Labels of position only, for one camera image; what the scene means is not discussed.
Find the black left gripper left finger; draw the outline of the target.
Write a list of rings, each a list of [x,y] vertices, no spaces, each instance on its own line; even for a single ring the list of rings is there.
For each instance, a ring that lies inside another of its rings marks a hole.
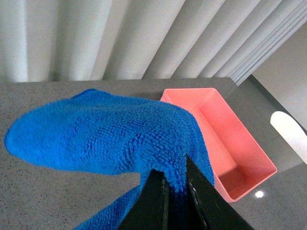
[[[169,183],[162,172],[152,170],[136,201],[122,220],[121,230],[168,229]]]

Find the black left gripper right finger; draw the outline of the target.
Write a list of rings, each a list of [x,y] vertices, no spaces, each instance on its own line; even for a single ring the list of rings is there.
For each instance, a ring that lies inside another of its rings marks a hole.
[[[252,230],[187,157],[189,228],[191,230]]]

